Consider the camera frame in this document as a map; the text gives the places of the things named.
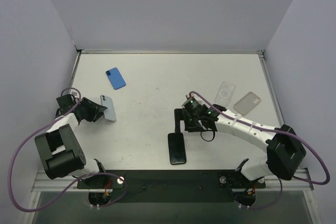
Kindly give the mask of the clear phone case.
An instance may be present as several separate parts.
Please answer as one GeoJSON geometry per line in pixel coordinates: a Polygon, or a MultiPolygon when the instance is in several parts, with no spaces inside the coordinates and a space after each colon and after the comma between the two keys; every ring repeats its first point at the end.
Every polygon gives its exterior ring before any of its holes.
{"type": "Polygon", "coordinates": [[[253,108],[261,102],[261,98],[253,92],[248,92],[233,106],[234,110],[241,114],[247,115],[253,108]]]}
{"type": "Polygon", "coordinates": [[[232,99],[235,91],[235,85],[229,82],[223,81],[217,91],[215,97],[215,104],[227,107],[232,99]]]}

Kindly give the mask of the black phone with blue back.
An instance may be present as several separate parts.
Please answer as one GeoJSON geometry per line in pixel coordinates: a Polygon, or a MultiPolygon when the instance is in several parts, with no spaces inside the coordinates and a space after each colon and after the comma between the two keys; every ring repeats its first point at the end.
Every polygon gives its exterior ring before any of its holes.
{"type": "Polygon", "coordinates": [[[126,82],[122,77],[118,68],[114,67],[106,71],[107,78],[111,83],[114,90],[123,88],[126,86],[126,82]]]}

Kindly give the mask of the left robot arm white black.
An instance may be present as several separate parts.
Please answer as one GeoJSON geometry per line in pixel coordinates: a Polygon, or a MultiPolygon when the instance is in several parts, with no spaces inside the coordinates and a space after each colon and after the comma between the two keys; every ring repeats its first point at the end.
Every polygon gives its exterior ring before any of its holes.
{"type": "Polygon", "coordinates": [[[106,185],[108,175],[97,159],[86,159],[74,129],[80,122],[96,122],[108,109],[87,98],[78,99],[72,94],[57,98],[59,108],[56,122],[45,133],[35,137],[35,144],[49,179],[89,175],[89,182],[96,188],[106,185]]]}

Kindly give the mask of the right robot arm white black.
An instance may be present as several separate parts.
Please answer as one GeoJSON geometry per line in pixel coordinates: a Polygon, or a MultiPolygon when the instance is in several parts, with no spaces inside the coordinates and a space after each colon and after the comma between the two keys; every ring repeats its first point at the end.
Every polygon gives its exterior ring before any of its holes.
{"type": "Polygon", "coordinates": [[[247,158],[239,165],[238,172],[249,181],[268,175],[291,180],[306,155],[291,127],[258,124],[218,104],[200,104],[194,97],[189,97],[181,108],[174,110],[174,120],[176,132],[180,132],[183,122],[184,130],[189,133],[227,133],[265,152],[263,157],[247,158]]]}

